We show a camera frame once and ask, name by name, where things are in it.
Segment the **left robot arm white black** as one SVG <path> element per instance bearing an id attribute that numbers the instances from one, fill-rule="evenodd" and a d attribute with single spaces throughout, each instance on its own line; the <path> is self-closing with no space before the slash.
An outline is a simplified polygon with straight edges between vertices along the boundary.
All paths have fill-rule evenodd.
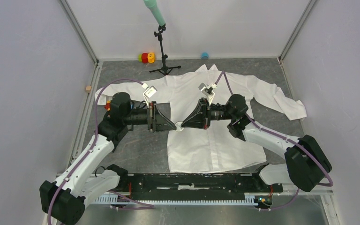
<path id="1" fill-rule="evenodd" d="M 126 92 L 114 94 L 110 110 L 97 125 L 87 147 L 80 156 L 53 182 L 44 181 L 40 186 L 42 210 L 51 218 L 65 225 L 74 225 L 85 209 L 101 195 L 111 189 L 123 191 L 128 187 L 127 171 L 110 166 L 104 172 L 90 179 L 99 163 L 116 149 L 128 133 L 129 126 L 147 125 L 151 132 L 176 130 L 175 124 L 164 116 L 151 102 L 148 108 L 134 108 Z"/>

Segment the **white button shirt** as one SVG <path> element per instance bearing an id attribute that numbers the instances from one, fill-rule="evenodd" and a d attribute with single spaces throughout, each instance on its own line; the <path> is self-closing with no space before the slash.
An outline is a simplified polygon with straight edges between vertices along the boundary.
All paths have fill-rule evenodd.
<path id="1" fill-rule="evenodd" d="M 263 106 L 283 113 L 289 120 L 306 117 L 301 101 L 285 96 L 280 87 L 265 82 L 254 75 L 227 73 L 226 77 L 216 66 L 202 65 L 194 72 L 169 75 L 147 80 L 157 92 L 151 100 L 170 105 L 170 119 L 183 121 L 203 97 L 199 85 L 217 82 L 214 103 L 225 104 L 232 94 L 240 94 L 247 104 L 255 99 Z M 179 173 L 226 172 L 253 166 L 266 161 L 261 146 L 234 138 L 227 129 L 225 120 L 214 121 L 206 130 L 185 128 L 180 132 L 170 131 L 167 139 L 169 171 Z"/>

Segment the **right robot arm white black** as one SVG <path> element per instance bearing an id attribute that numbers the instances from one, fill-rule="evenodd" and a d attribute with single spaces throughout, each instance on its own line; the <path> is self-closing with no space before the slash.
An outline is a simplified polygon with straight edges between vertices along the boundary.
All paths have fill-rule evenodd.
<path id="1" fill-rule="evenodd" d="M 247 110 L 245 98 L 239 94 L 231 95 L 224 105 L 211 105 L 201 98 L 191 114 L 175 126 L 177 130 L 206 130 L 212 121 L 229 120 L 227 129 L 234 138 L 260 145 L 282 157 L 284 164 L 266 165 L 252 178 L 257 191 L 264 191 L 272 184 L 293 184 L 305 192 L 317 185 L 333 186 L 329 175 L 332 166 L 314 137 L 279 133 L 252 119 Z"/>

